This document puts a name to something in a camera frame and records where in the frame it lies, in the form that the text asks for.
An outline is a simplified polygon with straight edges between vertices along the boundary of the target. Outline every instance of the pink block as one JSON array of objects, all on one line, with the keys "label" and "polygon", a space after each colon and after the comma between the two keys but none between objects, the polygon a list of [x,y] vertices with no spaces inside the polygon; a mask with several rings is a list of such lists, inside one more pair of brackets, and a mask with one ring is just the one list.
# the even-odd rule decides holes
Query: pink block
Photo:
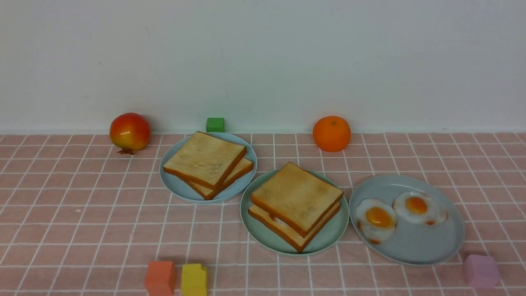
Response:
[{"label": "pink block", "polygon": [[500,282],[499,269],[490,256],[471,254],[464,262],[464,280],[476,289],[490,289]]}]

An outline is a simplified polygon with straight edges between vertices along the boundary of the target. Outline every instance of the green block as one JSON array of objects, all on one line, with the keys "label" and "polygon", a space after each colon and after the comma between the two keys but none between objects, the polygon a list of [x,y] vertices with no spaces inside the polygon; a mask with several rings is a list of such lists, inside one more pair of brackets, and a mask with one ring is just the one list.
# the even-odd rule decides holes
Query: green block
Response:
[{"label": "green block", "polygon": [[206,119],[206,132],[225,132],[225,119],[219,117],[209,117]]}]

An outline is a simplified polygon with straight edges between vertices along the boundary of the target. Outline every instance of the egg white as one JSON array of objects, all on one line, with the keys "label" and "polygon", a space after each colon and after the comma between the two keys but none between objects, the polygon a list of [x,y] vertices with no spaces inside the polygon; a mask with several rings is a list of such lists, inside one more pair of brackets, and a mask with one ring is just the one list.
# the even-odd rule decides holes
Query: egg white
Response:
[{"label": "egg white", "polygon": [[[366,219],[366,213],[370,208],[379,207],[385,210],[391,216],[391,225],[386,228],[378,227],[369,223]],[[371,198],[363,200],[356,207],[356,217],[358,219],[358,229],[363,236],[373,244],[380,244],[390,238],[394,232],[397,224],[397,216],[395,211],[387,204],[379,199]]]},{"label": "egg white", "polygon": [[[427,212],[417,214],[409,211],[406,207],[406,200],[417,196],[424,200],[427,205]],[[448,213],[437,202],[423,192],[404,192],[393,202],[393,209],[398,216],[412,224],[436,225],[444,222],[448,218]]]}]

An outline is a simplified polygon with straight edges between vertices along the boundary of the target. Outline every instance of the toasted bread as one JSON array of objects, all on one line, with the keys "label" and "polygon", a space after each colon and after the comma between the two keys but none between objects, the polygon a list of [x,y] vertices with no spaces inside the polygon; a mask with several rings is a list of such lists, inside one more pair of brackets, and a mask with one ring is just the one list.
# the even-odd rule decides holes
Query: toasted bread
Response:
[{"label": "toasted bread", "polygon": [[163,169],[185,181],[217,190],[245,154],[244,145],[196,132]]},{"label": "toasted bread", "polygon": [[341,189],[288,162],[250,199],[305,238],[342,196]]},{"label": "toasted bread", "polygon": [[219,190],[212,190],[193,182],[185,181],[185,183],[188,184],[188,186],[194,189],[197,193],[199,193],[199,195],[201,195],[205,200],[211,200],[214,197],[216,197],[216,195],[219,194],[221,191],[225,190],[227,187],[232,185],[232,183],[234,183],[237,179],[252,171],[253,168],[254,164],[252,163],[252,161],[243,158],[241,161],[238,162],[234,170],[232,170],[232,172],[228,175],[223,184],[221,184]]},{"label": "toasted bread", "polygon": [[325,215],[321,218],[314,228],[309,231],[307,236],[302,237],[289,225],[279,220],[276,217],[270,216],[268,212],[265,212],[262,208],[253,204],[248,208],[248,213],[254,217],[254,219],[263,223],[268,229],[272,230],[275,234],[279,235],[288,244],[294,247],[299,253],[301,253],[310,241],[320,232],[320,230],[329,222],[329,220],[338,213],[340,210],[340,203],[335,203]]}]

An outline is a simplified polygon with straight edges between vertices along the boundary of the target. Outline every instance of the table surface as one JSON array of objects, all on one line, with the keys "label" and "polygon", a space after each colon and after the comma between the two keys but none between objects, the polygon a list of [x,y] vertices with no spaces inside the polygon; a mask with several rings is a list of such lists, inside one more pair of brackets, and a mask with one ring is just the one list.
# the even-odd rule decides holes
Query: table surface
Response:
[{"label": "table surface", "polygon": [[[346,198],[373,175],[427,181],[462,213],[466,242],[449,262],[408,267],[350,226],[322,254],[278,256],[246,232],[239,196],[195,206],[163,187],[160,159],[184,135],[153,135],[133,157],[107,135],[0,135],[0,296],[145,296],[151,260],[206,265],[214,296],[526,295],[526,133],[354,134],[338,153],[308,134],[239,136],[259,157],[256,176],[292,161]],[[472,253],[496,259],[496,289],[465,286]]]}]

